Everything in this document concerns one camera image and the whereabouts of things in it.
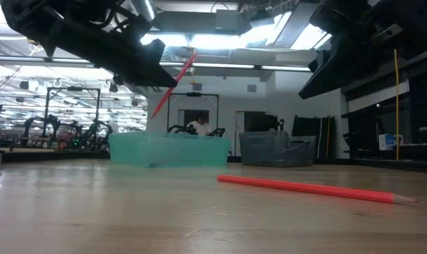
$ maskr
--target person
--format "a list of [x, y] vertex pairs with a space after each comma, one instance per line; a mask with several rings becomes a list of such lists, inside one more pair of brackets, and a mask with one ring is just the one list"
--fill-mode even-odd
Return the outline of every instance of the person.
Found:
[[196, 121], [190, 122], [187, 126], [192, 125], [199, 136], [207, 136], [212, 132], [210, 124], [208, 124], [202, 115], [196, 117]]

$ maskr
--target metal frame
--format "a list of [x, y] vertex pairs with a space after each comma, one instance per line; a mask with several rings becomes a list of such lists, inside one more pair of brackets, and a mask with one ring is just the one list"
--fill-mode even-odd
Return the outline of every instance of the metal frame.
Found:
[[[99, 88], [82, 88], [82, 87], [48, 87], [47, 88], [47, 98], [45, 100], [45, 113], [44, 113], [44, 130], [42, 131], [42, 135], [45, 136], [47, 134], [47, 119], [48, 119], [48, 115], [49, 115], [49, 103], [50, 100], [54, 98], [54, 96], [50, 96], [50, 92], [52, 90], [59, 90], [61, 92], [61, 90], [68, 90], [71, 92], [82, 92], [84, 90], [87, 91], [97, 91], [97, 106], [95, 109], [95, 121], [97, 122], [99, 120], [99, 108], [100, 108], [100, 93], [101, 90]], [[94, 137], [94, 145], [93, 147], [96, 146], [97, 143], [97, 132], [95, 134]]]
[[[182, 93], [182, 92], [175, 92], [175, 93], [171, 93], [171, 95], [168, 98], [168, 112], [167, 112], [167, 120], [166, 120], [166, 129], [169, 129], [169, 112], [171, 109], [171, 96], [172, 95], [185, 95], [187, 97], [195, 97], [195, 96], [189, 96], [189, 92], [186, 93]], [[218, 126], [218, 122], [219, 122], [219, 94], [200, 94], [199, 97], [202, 96], [214, 96], [217, 99], [217, 103], [216, 103], [216, 128], [219, 128]]]

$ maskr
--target red pencil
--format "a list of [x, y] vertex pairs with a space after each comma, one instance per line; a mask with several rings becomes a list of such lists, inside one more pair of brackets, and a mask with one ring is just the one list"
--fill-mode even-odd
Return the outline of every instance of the red pencil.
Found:
[[[190, 59], [185, 63], [184, 68], [182, 68], [181, 72], [178, 74], [178, 76], [176, 77], [176, 81], [179, 82], [182, 77], [185, 75], [186, 71], [188, 70], [188, 68], [191, 67], [191, 65], [194, 62], [194, 59], [196, 59], [197, 54], [196, 52], [193, 52], [193, 55], [190, 57]], [[160, 112], [160, 109], [163, 107], [163, 104], [168, 100], [169, 96], [171, 96], [172, 91], [174, 90], [175, 87], [170, 87], [167, 91], [166, 94], [164, 94], [162, 100], [160, 101], [160, 103], [158, 103], [157, 107], [154, 110], [154, 113], [152, 114], [152, 116], [150, 117], [150, 119], [153, 119], [158, 112]]]
[[227, 183], [238, 183], [250, 186], [259, 186], [265, 188], [275, 188], [279, 190], [298, 191], [303, 193], [315, 193], [321, 195], [332, 195], [342, 198], [353, 198], [359, 200], [369, 200], [374, 202], [385, 202], [390, 204], [400, 204], [406, 202], [417, 202], [412, 198], [371, 190], [359, 190], [354, 188], [342, 188], [334, 186], [321, 186], [307, 183], [292, 183], [287, 181], [252, 179], [241, 176], [219, 175], [218, 181]]

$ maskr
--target ceiling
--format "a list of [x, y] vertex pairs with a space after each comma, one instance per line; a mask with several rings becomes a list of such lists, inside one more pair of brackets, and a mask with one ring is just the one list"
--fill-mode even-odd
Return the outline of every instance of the ceiling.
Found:
[[[223, 36], [215, 41], [209, 39], [201, 41], [197, 44], [198, 58], [197, 62], [201, 63], [216, 63], [216, 64], [259, 64], [273, 66], [307, 66], [315, 58], [314, 46], [326, 47], [326, 34], [321, 31], [314, 31], [314, 34], [308, 33], [308, 19], [316, 8], [316, 1], [299, 1], [299, 0], [281, 0], [281, 1], [261, 1], [261, 0], [228, 0], [224, 3], [216, 1], [175, 1], [164, 0], [155, 1], [158, 9], [158, 15], [163, 13], [200, 13], [199, 15], [216, 16], [215, 13], [221, 10], [235, 10], [237, 13], [250, 15], [255, 10], [265, 8], [272, 16], [269, 20], [276, 21], [274, 24], [255, 27], [242, 36], [234, 35], [215, 35]], [[193, 25], [196, 20], [189, 20], [198, 14], [187, 15], [186, 20]], [[302, 34], [306, 38], [299, 41], [297, 48], [293, 49], [298, 39], [302, 39]], [[166, 35], [176, 35], [182, 38], [182, 41], [187, 41], [189, 46], [196, 42], [197, 38], [201, 38], [200, 34], [191, 34], [186, 32], [165, 32], [153, 28], [152, 31], [143, 38], [146, 40], [152, 38], [162, 38]], [[229, 44], [221, 45], [219, 42], [224, 38], [230, 40]], [[169, 37], [169, 43], [165, 49], [163, 61], [185, 61], [191, 54], [186, 47], [175, 47], [168, 44], [175, 43], [175, 37]], [[231, 47], [232, 40], [241, 43], [239, 47]], [[45, 51], [41, 47], [31, 45], [22, 35], [13, 31], [8, 27], [0, 7], [0, 56], [39, 56], [46, 57]], [[54, 57], [64, 59], [78, 59], [77, 56], [57, 49]], [[72, 85], [81, 86], [84, 88], [99, 88], [102, 91], [100, 107], [103, 114], [102, 120], [115, 121], [120, 128], [129, 126], [142, 128], [146, 127], [147, 121], [147, 101], [146, 96], [152, 89], [140, 89], [130, 91], [127, 87], [121, 86], [117, 93], [109, 91], [109, 86], [112, 80], [112, 74], [101, 68], [63, 68], [50, 66], [42, 63], [41, 66], [30, 66], [35, 64], [16, 63], [16, 62], [1, 62], [0, 63], [0, 103], [6, 105], [7, 114], [2, 114], [0, 118], [0, 126], [10, 129], [16, 124], [23, 122], [31, 116], [41, 116], [43, 113], [42, 106], [45, 104], [45, 95], [47, 87], [55, 85], [59, 87], [69, 87]], [[173, 76], [179, 73], [179, 68], [165, 67], [166, 71]], [[252, 71], [224, 68], [193, 68], [195, 75], [199, 76], [224, 76], [224, 77], [259, 77], [265, 82], [271, 75], [270, 71]], [[20, 89], [20, 83], [23, 81], [29, 82], [37, 86], [34, 90]], [[22, 100], [17, 100], [17, 97], [22, 96]], [[70, 122], [77, 120], [83, 123], [92, 121], [92, 114], [87, 113], [95, 107], [95, 100], [90, 99], [92, 95], [88, 91], [68, 92], [62, 90], [59, 96], [56, 96], [51, 102], [53, 114], [58, 114], [61, 120]], [[67, 102], [67, 99], [76, 99], [76, 104]], [[137, 107], [131, 106], [132, 99], [138, 99], [140, 102]], [[65, 110], [57, 107], [67, 108], [72, 107], [75, 110], [70, 113], [65, 113]], [[110, 109], [124, 109], [118, 116]], [[139, 115], [138, 119], [132, 119], [133, 115]]]

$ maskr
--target gray plastic bin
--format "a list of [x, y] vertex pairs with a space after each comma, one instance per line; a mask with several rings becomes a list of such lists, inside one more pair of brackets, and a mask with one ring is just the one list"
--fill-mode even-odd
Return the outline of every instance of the gray plastic bin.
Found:
[[241, 161], [263, 167], [312, 166], [315, 136], [293, 137], [285, 131], [240, 133]]

